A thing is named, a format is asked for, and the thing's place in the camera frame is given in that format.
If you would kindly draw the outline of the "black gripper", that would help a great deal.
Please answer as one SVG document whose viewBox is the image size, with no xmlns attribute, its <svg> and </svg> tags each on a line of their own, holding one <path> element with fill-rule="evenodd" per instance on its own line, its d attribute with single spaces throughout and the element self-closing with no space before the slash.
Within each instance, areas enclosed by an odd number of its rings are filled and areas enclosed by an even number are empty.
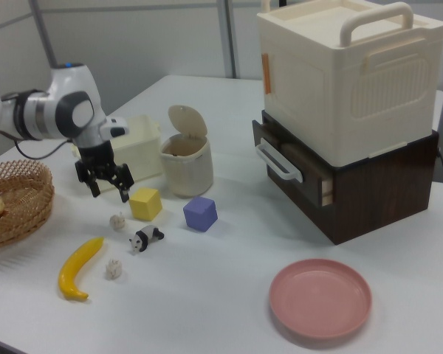
<svg viewBox="0 0 443 354">
<path fill-rule="evenodd" d="M 119 191 L 121 201 L 129 200 L 129 190 L 134 179 L 127 164 L 114 163 L 114 151 L 110 141 L 94 147 L 79 147 L 80 159 L 75 162 L 78 180 L 84 183 L 94 198 L 100 194 L 97 179 L 108 179 L 109 183 Z"/>
</svg>

